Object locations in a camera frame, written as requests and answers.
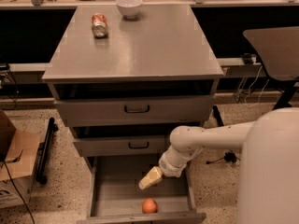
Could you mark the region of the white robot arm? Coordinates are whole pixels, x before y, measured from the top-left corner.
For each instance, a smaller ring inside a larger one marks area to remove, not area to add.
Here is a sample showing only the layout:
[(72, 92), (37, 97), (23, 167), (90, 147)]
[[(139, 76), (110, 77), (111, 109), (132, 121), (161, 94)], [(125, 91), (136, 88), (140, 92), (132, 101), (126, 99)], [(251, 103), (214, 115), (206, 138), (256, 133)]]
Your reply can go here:
[(179, 177), (203, 147), (241, 150), (236, 224), (299, 224), (298, 107), (211, 129), (178, 126), (170, 134), (170, 147), (139, 187)]

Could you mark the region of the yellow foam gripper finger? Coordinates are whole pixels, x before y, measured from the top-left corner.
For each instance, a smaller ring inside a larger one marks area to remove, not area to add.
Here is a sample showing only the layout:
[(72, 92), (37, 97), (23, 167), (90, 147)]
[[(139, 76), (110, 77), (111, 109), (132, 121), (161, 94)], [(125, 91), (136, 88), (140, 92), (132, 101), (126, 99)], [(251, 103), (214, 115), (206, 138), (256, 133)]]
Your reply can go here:
[(140, 180), (139, 187), (147, 189), (163, 179), (163, 172), (158, 166), (152, 167), (149, 172)]

